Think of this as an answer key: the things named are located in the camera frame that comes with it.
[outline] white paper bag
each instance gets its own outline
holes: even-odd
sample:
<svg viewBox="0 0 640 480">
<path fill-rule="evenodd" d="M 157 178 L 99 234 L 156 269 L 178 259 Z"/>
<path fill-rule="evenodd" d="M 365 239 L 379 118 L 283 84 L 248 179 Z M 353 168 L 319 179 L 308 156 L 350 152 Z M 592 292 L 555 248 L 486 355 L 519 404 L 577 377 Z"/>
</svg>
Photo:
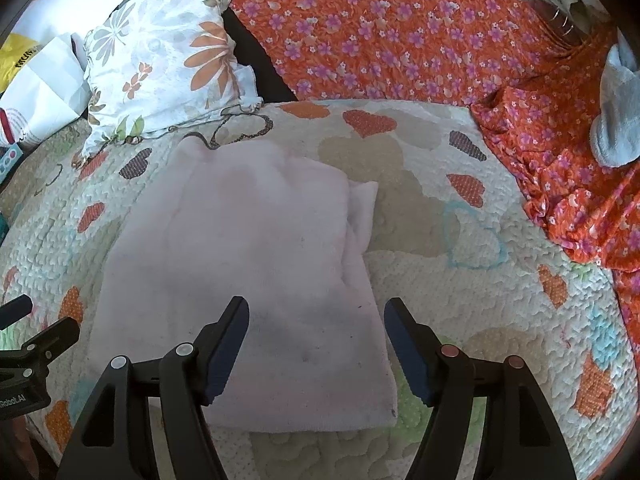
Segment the white paper bag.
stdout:
<svg viewBox="0 0 640 480">
<path fill-rule="evenodd" d="M 71 36 L 63 34 L 31 58 L 0 98 L 11 133 L 0 126 L 0 146 L 34 148 L 75 121 L 89 103 L 91 91 L 74 55 Z"/>
</svg>

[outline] floral pillow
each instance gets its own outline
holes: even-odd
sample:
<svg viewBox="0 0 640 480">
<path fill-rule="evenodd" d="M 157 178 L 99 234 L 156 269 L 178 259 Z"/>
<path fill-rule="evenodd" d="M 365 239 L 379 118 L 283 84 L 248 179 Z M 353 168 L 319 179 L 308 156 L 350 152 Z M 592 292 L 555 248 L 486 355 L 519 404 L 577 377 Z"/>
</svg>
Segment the floral pillow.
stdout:
<svg viewBox="0 0 640 480">
<path fill-rule="evenodd" d="M 251 67 L 238 65 L 221 6 L 229 0 L 131 0 L 87 34 L 92 133 L 87 160 L 109 142 L 253 112 Z"/>
</svg>

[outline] plastic bag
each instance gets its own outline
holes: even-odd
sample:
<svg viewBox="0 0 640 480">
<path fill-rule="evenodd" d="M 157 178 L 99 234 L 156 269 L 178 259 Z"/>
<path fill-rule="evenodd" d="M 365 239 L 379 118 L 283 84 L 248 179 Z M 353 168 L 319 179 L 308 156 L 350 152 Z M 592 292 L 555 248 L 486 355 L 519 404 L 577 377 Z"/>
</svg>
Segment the plastic bag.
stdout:
<svg viewBox="0 0 640 480">
<path fill-rule="evenodd" d="M 7 89 L 15 75 L 41 48 L 40 44 L 30 38 L 20 34 L 9 34 L 0 48 L 0 94 Z"/>
<path fill-rule="evenodd" d="M 91 97 L 69 34 L 47 43 L 17 73 L 0 98 L 0 146 L 30 150 L 75 121 Z"/>
</svg>

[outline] bed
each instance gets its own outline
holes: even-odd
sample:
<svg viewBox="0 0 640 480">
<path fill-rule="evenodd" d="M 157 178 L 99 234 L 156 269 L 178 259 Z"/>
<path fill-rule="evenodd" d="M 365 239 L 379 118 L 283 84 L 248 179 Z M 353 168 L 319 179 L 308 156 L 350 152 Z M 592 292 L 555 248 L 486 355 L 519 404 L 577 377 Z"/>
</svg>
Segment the bed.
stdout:
<svg viewBox="0 0 640 480">
<path fill-rule="evenodd" d="M 623 12 L 616 0 L 602 1 L 613 2 L 616 18 Z M 0 29 L 22 6 L 16 0 Z M 637 25 L 627 14 L 620 25 L 636 46 Z M 353 180 L 378 180 L 365 261 L 379 306 L 401 296 L 418 322 L 472 357 L 522 355 L 554 410 L 578 478 L 615 478 L 637 446 L 629 435 L 637 433 L 638 379 L 611 274 L 571 263 L 529 222 L 520 190 L 465 109 L 376 101 L 268 105 L 254 116 L 196 129 L 210 146 L 251 132 L 249 138 L 271 138 Z M 0 194 L 12 227 L 0 246 L 3 300 L 29 294 L 35 305 L 31 316 L 0 333 L 0 348 L 19 346 L 61 316 L 81 323 L 80 342 L 52 367 L 52 404 L 30 417 L 56 460 L 96 379 L 83 362 L 102 262 L 136 197 L 193 131 L 111 146 L 75 170 L 72 161 L 89 134 L 79 120 L 44 142 Z M 230 478 L 404 478 L 429 413 L 398 363 L 392 366 L 396 427 L 331 434 L 211 428 Z M 160 469 L 171 478 L 159 411 L 152 418 Z M 481 425 L 478 403 L 461 479 L 473 475 Z"/>
</svg>

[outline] yellow bag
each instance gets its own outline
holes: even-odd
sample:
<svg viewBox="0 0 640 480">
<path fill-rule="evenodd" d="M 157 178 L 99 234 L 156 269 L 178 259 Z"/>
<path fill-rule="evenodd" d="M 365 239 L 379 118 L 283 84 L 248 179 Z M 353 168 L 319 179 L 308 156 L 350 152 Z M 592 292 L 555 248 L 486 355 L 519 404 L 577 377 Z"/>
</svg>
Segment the yellow bag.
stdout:
<svg viewBox="0 0 640 480">
<path fill-rule="evenodd" d="M 36 41 L 20 34 L 9 34 L 0 48 L 0 94 L 6 90 L 15 75 L 42 48 Z"/>
</svg>

